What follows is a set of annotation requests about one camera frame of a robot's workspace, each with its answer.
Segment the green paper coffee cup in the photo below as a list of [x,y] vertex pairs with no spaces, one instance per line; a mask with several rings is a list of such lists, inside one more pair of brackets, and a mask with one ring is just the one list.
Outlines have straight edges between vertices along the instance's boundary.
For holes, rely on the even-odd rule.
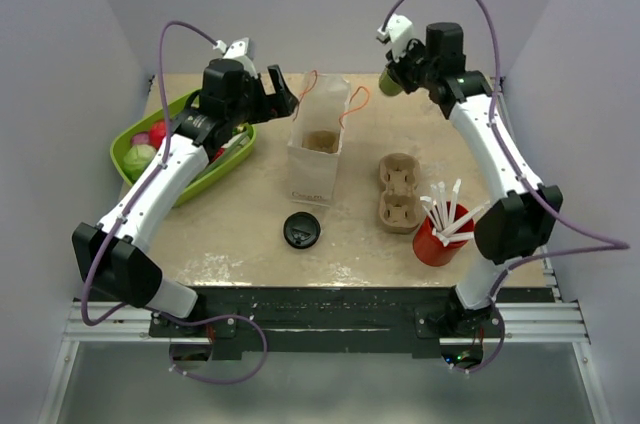
[[380,92],[387,97],[394,97],[403,92],[402,87],[394,81],[387,70],[384,70],[378,79]]

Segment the single brown pulp carrier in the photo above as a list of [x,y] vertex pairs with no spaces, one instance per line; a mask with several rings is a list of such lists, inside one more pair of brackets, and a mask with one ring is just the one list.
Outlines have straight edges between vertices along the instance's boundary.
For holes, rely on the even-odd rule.
[[301,147],[314,152],[335,154],[340,146],[340,134],[328,130],[308,132],[303,136]]

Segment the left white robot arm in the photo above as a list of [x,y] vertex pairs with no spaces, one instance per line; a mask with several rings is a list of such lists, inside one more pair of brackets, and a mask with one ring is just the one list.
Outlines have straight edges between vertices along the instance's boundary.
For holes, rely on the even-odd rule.
[[237,59],[214,59],[203,72],[200,89],[186,99],[169,121],[167,134],[152,162],[129,192],[95,225],[80,223],[72,245],[84,282],[83,321],[95,326],[88,312],[92,290],[121,306],[149,308],[172,315],[185,336],[200,334],[207,312],[196,305],[195,290],[164,276],[148,256],[160,224],[186,187],[209,165],[242,124],[259,124],[292,115],[298,105],[277,65],[268,68],[273,91]]

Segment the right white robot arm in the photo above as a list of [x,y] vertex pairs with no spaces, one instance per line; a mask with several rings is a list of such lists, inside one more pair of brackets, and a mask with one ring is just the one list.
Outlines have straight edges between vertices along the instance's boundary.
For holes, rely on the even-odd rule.
[[466,337],[490,318],[497,280],[548,242],[555,224],[552,214],[560,209],[563,196],[557,186],[544,185],[530,171],[510,137],[504,147],[499,145],[495,134],[506,127],[490,106],[488,81],[466,67],[458,24],[430,24],[420,39],[408,18],[393,15],[378,38],[390,47],[381,80],[392,81],[397,91],[407,94],[427,90],[464,139],[488,186],[490,207],[474,229],[480,258],[442,308],[427,318],[442,336]]

